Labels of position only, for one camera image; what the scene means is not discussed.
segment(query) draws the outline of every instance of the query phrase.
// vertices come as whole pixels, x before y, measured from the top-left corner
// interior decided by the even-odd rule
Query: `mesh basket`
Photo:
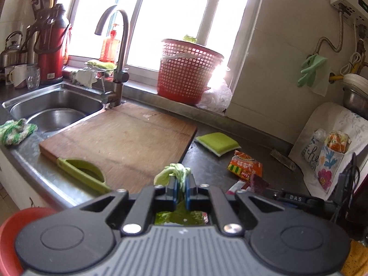
[[[196,105],[224,57],[197,44],[164,39],[157,91],[160,96]]]

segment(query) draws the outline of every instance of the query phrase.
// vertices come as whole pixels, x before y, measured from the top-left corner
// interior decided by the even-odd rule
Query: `white cabinet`
[[[24,180],[0,151],[0,182],[19,209],[49,207],[47,202]]]

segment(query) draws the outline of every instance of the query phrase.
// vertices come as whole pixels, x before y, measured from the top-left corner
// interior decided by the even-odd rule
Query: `orange soap dispenser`
[[[116,63],[118,49],[120,47],[120,40],[116,39],[116,30],[114,28],[118,24],[113,24],[113,28],[110,31],[110,36],[103,40],[101,49],[100,61]]]

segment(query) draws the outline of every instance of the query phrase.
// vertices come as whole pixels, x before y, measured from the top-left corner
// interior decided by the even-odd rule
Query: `glass cup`
[[[26,80],[28,89],[36,89],[40,85],[40,68],[37,65],[29,65],[26,70]]]

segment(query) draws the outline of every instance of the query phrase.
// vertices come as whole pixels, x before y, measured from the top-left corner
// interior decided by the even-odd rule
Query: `gray ribbed surface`
[[[27,271],[23,276],[35,276]],[[122,240],[116,252],[78,276],[280,276],[256,261],[242,239],[225,238],[214,226],[153,226]]]

